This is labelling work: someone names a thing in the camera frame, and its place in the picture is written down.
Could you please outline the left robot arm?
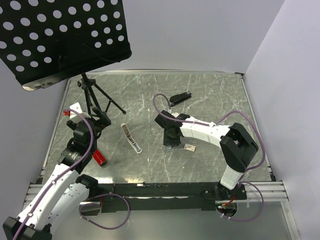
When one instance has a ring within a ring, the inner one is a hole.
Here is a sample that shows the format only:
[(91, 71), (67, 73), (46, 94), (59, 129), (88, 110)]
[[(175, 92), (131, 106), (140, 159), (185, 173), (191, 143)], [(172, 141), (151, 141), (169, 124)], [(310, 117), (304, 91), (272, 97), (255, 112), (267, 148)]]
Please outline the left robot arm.
[(3, 223), (9, 240), (50, 240), (54, 227), (72, 207), (98, 198), (98, 181), (82, 174), (97, 150), (98, 122), (78, 107), (63, 112), (70, 117), (73, 138), (36, 197), (17, 217)]

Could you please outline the staple tray with staples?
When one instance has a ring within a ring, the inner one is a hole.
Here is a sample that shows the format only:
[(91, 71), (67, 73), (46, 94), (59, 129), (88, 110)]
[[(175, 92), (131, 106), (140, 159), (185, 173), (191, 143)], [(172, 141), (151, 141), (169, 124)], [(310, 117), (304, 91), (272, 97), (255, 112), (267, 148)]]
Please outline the staple tray with staples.
[(162, 150), (164, 151), (164, 152), (169, 152), (169, 151), (173, 151), (174, 150), (174, 147), (173, 146), (163, 146), (162, 147)]

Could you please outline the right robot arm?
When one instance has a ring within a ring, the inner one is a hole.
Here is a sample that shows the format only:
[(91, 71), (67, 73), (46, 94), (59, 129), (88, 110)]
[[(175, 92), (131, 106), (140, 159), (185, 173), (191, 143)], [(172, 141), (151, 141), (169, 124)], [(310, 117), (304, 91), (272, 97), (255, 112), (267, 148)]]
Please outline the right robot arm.
[[(67, 126), (73, 131), (73, 137), (62, 152), (63, 161), (76, 164), (75, 169), (79, 173), (98, 150), (97, 140), (102, 130), (111, 124), (105, 112), (96, 107), (93, 110), (95, 116), (75, 103), (63, 112), (69, 116)], [(181, 138), (194, 138), (219, 147), (226, 161), (226, 169), (217, 184), (218, 193), (223, 199), (230, 199), (236, 193), (237, 185), (259, 150), (259, 144), (242, 124), (219, 125), (165, 110), (159, 111), (154, 121), (163, 129), (163, 144), (166, 147), (178, 146)]]

